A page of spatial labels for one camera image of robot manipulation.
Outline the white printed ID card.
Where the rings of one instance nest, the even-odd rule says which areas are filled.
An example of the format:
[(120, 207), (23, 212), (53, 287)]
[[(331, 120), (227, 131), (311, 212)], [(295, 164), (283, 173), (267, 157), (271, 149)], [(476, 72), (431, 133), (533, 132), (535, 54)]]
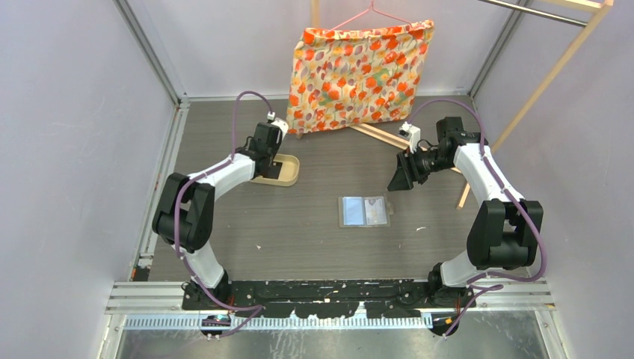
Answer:
[(366, 224), (369, 226), (388, 223), (387, 207), (384, 197), (367, 197), (364, 199)]

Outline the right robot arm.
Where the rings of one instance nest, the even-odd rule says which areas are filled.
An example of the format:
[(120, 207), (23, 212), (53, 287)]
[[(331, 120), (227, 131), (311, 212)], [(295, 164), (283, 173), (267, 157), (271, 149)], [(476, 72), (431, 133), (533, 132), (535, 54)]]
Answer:
[(541, 253), (538, 236), (544, 210), (501, 174), (483, 134), (466, 131), (460, 117), (445, 117), (436, 129), (437, 144), (424, 150), (420, 129), (408, 122), (401, 125), (398, 135), (408, 147), (397, 155), (387, 189), (411, 190), (433, 173), (456, 168), (475, 195), (479, 209), (465, 251), (436, 264), (428, 274), (428, 300), (445, 307), (480, 278), (508, 277), (510, 271), (532, 266)]

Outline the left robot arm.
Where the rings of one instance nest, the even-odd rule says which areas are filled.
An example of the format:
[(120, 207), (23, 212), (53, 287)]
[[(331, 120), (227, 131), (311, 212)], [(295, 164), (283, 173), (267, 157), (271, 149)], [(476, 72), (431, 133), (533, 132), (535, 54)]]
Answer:
[(288, 132), (279, 118), (260, 122), (244, 146), (222, 162), (184, 175), (172, 173), (165, 181), (152, 221), (152, 230), (173, 247), (203, 286), (200, 299), (213, 310), (229, 300), (227, 271), (210, 244), (215, 202), (242, 183), (266, 175)]

